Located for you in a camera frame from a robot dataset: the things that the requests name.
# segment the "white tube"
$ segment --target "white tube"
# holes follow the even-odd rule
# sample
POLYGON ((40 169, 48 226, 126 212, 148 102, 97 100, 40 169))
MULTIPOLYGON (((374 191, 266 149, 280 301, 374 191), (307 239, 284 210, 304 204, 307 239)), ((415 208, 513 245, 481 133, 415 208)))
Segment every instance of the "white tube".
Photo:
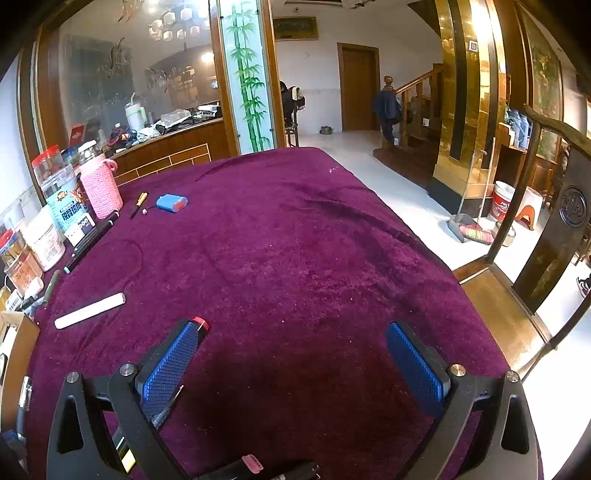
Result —
POLYGON ((125 295, 123 293, 117 293, 106 299, 99 300, 96 303, 88 305, 76 310, 75 312, 69 313, 56 319, 54 322, 57 329, 62 329, 74 325, 75 323, 81 322, 82 320, 89 319, 99 313, 106 312, 107 310, 118 307, 125 303, 125 295))

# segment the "blue textured grip pad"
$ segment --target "blue textured grip pad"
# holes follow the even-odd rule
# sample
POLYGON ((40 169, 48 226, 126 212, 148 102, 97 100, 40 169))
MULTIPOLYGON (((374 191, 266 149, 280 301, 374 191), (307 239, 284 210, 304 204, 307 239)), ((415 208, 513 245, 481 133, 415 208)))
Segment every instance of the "blue textured grip pad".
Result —
POLYGON ((443 412, 443 386, 396 323, 388 325, 386 343, 390 355, 422 411, 428 415, 440 415, 443 412))
POLYGON ((199 345, 199 324, 188 322, 144 383, 141 408, 147 418, 164 410, 199 345))

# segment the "wooden door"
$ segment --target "wooden door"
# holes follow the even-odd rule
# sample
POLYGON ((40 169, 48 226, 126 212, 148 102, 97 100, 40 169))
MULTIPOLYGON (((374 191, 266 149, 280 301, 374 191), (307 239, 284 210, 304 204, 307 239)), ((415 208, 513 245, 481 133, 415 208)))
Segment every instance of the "wooden door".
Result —
POLYGON ((378 127, 372 102, 379 91, 378 49, 338 44, 343 131, 378 127))

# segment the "red and white bucket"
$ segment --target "red and white bucket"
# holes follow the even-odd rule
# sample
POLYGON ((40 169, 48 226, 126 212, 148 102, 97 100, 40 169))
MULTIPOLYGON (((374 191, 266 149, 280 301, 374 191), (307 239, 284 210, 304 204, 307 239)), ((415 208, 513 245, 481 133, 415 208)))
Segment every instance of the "red and white bucket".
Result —
POLYGON ((504 181, 496 181, 492 192, 491 215, 500 222, 503 221, 513 198, 515 189, 504 181))

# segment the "shoe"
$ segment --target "shoe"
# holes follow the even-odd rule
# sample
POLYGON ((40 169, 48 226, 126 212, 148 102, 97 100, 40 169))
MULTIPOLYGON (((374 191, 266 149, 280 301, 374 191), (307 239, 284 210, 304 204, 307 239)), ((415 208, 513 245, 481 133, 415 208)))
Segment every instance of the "shoe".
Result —
POLYGON ((587 285, 587 280, 581 280, 577 277, 577 285, 579 286, 579 291, 581 292, 581 295, 583 296, 583 298, 585 298, 589 293, 589 290, 591 290, 587 285))

